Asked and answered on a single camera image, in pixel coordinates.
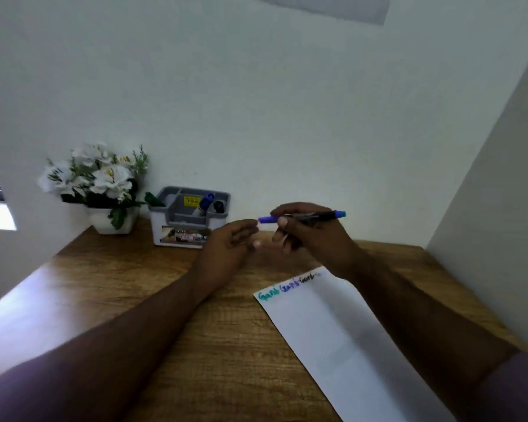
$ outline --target desk organizer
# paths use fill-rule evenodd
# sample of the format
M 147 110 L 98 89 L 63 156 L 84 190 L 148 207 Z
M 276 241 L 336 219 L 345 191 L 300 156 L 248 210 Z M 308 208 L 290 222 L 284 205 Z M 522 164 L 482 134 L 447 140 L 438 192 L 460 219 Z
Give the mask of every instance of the desk organizer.
M 205 214 L 192 215 L 199 201 L 208 192 L 215 194 L 213 203 L 222 202 L 225 211 L 216 212 L 212 203 Z M 231 194 L 227 192 L 169 186 L 162 188 L 156 197 L 165 204 L 164 207 L 148 205 L 153 228 L 153 242 L 157 246 L 200 249 L 212 229 L 227 223 L 231 202 Z

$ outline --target forearm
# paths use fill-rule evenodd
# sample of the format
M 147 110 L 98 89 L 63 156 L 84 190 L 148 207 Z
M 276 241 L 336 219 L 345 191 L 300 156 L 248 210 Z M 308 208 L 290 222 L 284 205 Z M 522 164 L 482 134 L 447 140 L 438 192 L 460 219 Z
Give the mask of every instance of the forearm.
M 0 421 L 116 419 L 205 298 L 195 280 L 183 276 L 119 317 L 0 376 Z
M 401 352 L 457 415 L 518 349 L 458 315 L 365 253 L 349 280 Z

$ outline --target wooden desk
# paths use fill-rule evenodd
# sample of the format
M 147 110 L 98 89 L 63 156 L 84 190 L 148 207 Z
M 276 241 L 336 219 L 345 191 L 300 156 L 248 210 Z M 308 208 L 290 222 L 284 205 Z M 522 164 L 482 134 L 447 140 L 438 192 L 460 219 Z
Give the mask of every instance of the wooden desk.
M 360 242 L 445 305 L 522 346 L 422 248 Z M 197 250 L 88 229 L 0 300 L 0 373 L 133 307 L 184 274 Z M 264 249 L 187 323 L 125 421 L 339 420 L 252 293 L 317 267 Z

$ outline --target flower pot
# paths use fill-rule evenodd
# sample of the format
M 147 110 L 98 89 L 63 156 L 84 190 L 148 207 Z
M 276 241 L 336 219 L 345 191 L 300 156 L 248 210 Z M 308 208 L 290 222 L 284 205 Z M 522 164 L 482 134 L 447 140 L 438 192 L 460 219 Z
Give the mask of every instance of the flower pot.
M 127 209 L 127 216 L 123 226 L 115 229 L 111 224 L 111 219 L 108 218 L 111 209 L 95 209 L 93 207 L 86 207 L 86 213 L 90 223 L 96 229 L 98 234 L 128 234 L 133 230 L 137 217 L 139 215 L 139 207 L 130 207 Z

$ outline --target yellow price tag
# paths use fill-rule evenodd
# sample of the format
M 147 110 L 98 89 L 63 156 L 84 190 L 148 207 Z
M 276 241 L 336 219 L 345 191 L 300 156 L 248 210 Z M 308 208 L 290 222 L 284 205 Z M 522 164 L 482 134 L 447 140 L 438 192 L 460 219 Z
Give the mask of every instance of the yellow price tag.
M 186 207 L 197 207 L 201 202 L 201 197 L 184 196 L 184 205 Z

